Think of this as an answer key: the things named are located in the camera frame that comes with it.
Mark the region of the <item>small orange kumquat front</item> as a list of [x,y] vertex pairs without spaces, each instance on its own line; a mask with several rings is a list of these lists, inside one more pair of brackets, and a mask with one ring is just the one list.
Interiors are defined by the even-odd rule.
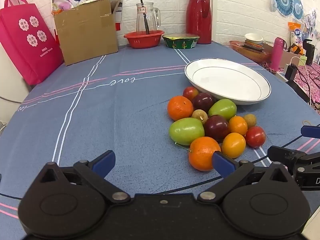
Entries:
[[239,133],[228,134],[222,142],[222,153],[228,157],[235,159],[242,155],[246,148],[246,140]]

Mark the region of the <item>small orange kumquat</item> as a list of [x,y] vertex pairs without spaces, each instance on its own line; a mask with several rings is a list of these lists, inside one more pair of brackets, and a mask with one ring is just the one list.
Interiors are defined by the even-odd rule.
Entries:
[[247,122],[241,116],[232,117],[229,122],[229,129],[232,133],[239,133],[242,136],[245,136],[248,131]]
[[246,140],[239,133],[228,134],[222,142],[222,153],[228,157],[235,159],[242,155],[246,148]]

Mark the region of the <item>orange tangerine with stem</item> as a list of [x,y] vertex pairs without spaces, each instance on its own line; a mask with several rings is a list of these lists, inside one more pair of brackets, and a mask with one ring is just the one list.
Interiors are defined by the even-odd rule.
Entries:
[[189,163],[199,171],[211,171],[213,169],[212,157],[216,151],[221,151],[216,140],[211,137],[197,138],[189,147]]

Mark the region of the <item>red apple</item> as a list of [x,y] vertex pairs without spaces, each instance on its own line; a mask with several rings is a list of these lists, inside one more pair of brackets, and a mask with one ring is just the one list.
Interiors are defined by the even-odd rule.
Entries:
[[250,147],[258,148],[265,143],[266,134],[261,127],[253,126],[248,129],[245,139]]
[[190,100],[191,102],[193,102],[193,99],[199,94],[199,91],[193,87],[193,86],[189,86],[186,87],[183,91],[183,96],[185,98],[187,98],[188,100]]

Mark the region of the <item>small orange kumquat back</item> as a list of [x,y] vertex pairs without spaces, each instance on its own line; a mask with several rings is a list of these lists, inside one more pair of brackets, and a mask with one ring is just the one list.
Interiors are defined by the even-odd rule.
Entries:
[[232,117],[229,122],[229,129],[232,133],[239,133],[242,136],[245,136],[248,131],[247,122],[241,116]]

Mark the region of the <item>dark red plum front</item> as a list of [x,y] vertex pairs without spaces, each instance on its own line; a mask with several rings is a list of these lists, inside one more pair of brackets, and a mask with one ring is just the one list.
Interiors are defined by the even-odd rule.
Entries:
[[204,132],[205,136],[211,137],[217,142],[222,142],[229,135],[230,128],[223,116],[213,115],[204,124]]

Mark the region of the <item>dark red plum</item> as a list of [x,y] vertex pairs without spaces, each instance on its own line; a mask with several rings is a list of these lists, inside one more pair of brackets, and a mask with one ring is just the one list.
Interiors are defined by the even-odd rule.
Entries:
[[212,105],[216,103],[216,99],[213,98],[209,93],[200,93],[193,98],[193,108],[194,110],[203,110],[208,113]]
[[211,137],[217,142],[222,142],[229,135],[230,128],[223,116],[213,115],[204,124],[204,132],[205,136]]

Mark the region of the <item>green apple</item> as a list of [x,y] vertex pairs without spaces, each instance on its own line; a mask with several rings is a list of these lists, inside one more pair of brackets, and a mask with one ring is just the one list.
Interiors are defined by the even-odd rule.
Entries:
[[214,103],[208,111],[209,116],[220,115],[229,121],[236,115],[237,106],[229,99],[221,99]]
[[204,127],[199,119],[183,118],[170,125],[169,136],[177,144],[189,146],[197,138],[204,137]]

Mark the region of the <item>green apple front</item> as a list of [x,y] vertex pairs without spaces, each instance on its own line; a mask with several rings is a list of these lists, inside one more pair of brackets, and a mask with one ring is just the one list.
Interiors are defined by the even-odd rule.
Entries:
[[204,127],[199,119],[183,118],[170,125],[169,136],[177,144],[189,146],[197,138],[204,137]]

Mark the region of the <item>large orange tangerine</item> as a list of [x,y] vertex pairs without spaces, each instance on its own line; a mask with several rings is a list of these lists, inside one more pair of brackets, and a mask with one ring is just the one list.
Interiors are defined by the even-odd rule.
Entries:
[[191,101],[180,95],[171,98],[167,105],[168,116],[174,121],[190,117],[193,111]]

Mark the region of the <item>brown longan right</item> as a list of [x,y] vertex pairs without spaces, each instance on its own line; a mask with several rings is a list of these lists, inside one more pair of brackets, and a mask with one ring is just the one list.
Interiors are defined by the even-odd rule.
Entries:
[[248,128],[256,126],[257,118],[254,114],[246,114],[243,116],[243,118],[244,118]]

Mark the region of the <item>pink floral side cloth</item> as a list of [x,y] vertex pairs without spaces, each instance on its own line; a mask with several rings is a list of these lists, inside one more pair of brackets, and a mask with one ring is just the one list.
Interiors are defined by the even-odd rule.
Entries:
[[294,81],[308,97],[311,97],[311,101],[316,104],[319,104],[319,80],[319,64],[313,63],[312,65],[298,66]]

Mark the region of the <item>black power adapter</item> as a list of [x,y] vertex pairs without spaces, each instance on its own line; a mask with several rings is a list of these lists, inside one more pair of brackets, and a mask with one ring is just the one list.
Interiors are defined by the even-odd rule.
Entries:
[[288,67],[287,67],[287,70],[285,72],[285,78],[288,80],[288,81],[291,81],[291,80],[294,80],[295,79],[295,76],[297,74],[297,66],[295,64],[289,64]]

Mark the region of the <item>brown longan with stem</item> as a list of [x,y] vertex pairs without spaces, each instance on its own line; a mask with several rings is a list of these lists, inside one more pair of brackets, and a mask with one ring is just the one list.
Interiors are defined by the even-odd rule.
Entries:
[[197,109],[197,110],[193,111],[191,117],[200,120],[200,122],[202,122],[203,125],[208,120],[207,113],[201,109]]

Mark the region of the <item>blue patterned tablecloth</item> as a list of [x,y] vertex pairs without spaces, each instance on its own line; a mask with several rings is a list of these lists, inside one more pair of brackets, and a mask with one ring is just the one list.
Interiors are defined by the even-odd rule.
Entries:
[[184,67],[204,58],[244,64],[269,81],[272,93],[262,103],[238,107],[252,113],[267,135],[244,159],[267,166],[272,145],[319,151],[319,140],[304,138],[305,121],[319,115],[287,84],[249,59],[219,43],[174,50],[121,48],[117,53],[59,67],[37,85],[1,135],[1,239],[21,239],[17,207],[43,166],[54,161],[71,166],[113,150],[115,168],[107,180],[129,194],[193,193],[217,182],[217,173],[200,172],[188,152],[169,137],[168,101],[189,86]]

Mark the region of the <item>dark red plum back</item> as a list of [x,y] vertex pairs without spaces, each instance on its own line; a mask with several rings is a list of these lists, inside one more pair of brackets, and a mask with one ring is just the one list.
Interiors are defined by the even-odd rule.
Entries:
[[200,93],[193,98],[193,108],[194,110],[203,110],[208,113],[212,105],[216,103],[216,99],[213,98],[209,93]]

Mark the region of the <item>pink water bottle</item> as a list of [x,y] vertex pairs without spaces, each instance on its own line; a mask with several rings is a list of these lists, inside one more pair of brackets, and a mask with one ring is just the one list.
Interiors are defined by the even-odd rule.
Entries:
[[283,54],[283,51],[287,50],[287,42],[277,37],[274,40],[272,54],[271,54],[271,61],[270,61],[270,69],[274,70],[275,72],[278,71],[281,57]]

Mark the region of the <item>black pump bottle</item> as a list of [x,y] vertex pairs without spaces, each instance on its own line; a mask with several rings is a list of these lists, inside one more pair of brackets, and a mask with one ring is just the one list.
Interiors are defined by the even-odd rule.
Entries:
[[311,39],[303,40],[303,49],[305,50],[305,56],[307,57],[306,64],[312,65],[313,57],[315,53],[315,46],[311,44]]

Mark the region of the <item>red apple behind pile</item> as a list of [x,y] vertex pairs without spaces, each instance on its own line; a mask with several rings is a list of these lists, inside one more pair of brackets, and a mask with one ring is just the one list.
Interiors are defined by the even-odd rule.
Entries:
[[191,102],[193,102],[193,99],[199,94],[199,91],[193,87],[193,86],[189,86],[186,87],[183,91],[183,96],[185,98],[187,98],[188,100],[190,100]]

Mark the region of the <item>white ceramic plate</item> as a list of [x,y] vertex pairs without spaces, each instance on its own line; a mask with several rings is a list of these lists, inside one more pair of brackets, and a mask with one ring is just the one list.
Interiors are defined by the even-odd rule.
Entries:
[[189,82],[217,99],[237,105],[253,105],[271,95],[271,85],[259,72],[225,59],[198,59],[184,69]]

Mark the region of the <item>orange snack bag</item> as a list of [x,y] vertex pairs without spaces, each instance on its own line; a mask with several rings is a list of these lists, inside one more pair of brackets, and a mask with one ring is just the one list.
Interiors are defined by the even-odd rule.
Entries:
[[301,46],[303,44],[301,24],[295,22],[288,22],[288,28],[290,31],[290,43]]

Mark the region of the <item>blue paper fan decoration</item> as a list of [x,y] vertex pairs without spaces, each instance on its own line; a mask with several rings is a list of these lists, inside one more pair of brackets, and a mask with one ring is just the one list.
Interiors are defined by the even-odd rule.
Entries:
[[278,11],[282,16],[293,16],[301,20],[304,15],[304,7],[301,0],[271,0],[271,11]]

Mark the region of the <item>red plastic basket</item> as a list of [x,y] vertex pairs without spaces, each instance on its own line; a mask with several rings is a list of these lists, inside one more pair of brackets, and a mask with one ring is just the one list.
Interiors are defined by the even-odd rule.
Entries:
[[163,30],[153,30],[149,34],[144,34],[142,32],[131,32],[124,35],[127,39],[129,45],[133,49],[146,49],[153,48],[159,45]]

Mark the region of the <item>green foil bowl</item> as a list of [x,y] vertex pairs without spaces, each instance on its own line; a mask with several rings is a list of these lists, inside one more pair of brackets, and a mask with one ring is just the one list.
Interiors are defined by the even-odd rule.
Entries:
[[192,34],[163,34],[162,37],[166,46],[172,49],[192,49],[200,38]]

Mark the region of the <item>cardboard box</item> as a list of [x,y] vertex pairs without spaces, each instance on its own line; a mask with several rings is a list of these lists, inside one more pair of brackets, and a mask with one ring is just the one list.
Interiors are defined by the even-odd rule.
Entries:
[[79,5],[54,16],[65,64],[71,65],[118,51],[110,0]]

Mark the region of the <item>pink tote bag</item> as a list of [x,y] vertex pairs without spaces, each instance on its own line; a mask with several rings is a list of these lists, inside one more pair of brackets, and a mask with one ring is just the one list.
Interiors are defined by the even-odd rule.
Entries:
[[62,51],[34,3],[4,0],[1,44],[25,82],[43,82],[63,63]]

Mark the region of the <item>red thermos jug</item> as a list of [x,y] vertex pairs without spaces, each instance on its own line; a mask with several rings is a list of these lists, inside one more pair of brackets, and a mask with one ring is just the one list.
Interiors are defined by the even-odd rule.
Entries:
[[198,44],[212,42],[212,12],[210,0],[189,0],[185,30],[199,37]]

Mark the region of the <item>glass pitcher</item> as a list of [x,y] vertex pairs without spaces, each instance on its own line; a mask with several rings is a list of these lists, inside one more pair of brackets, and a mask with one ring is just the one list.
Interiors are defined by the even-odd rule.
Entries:
[[[137,3],[136,7],[137,7],[136,32],[142,32],[146,34],[141,3]],[[157,7],[154,7],[154,4],[152,2],[144,3],[144,7],[146,9],[146,17],[148,20],[149,31],[157,30],[161,26],[160,10]]]

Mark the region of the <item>black straw in pitcher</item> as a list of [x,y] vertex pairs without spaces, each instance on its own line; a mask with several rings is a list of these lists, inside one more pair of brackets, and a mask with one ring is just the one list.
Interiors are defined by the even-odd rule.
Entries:
[[146,35],[149,35],[150,31],[149,31],[148,20],[147,20],[147,17],[146,17],[146,9],[144,7],[143,0],[140,0],[140,2],[141,2],[141,5],[142,5],[142,12],[143,12],[143,17],[144,17],[144,25],[145,25]]

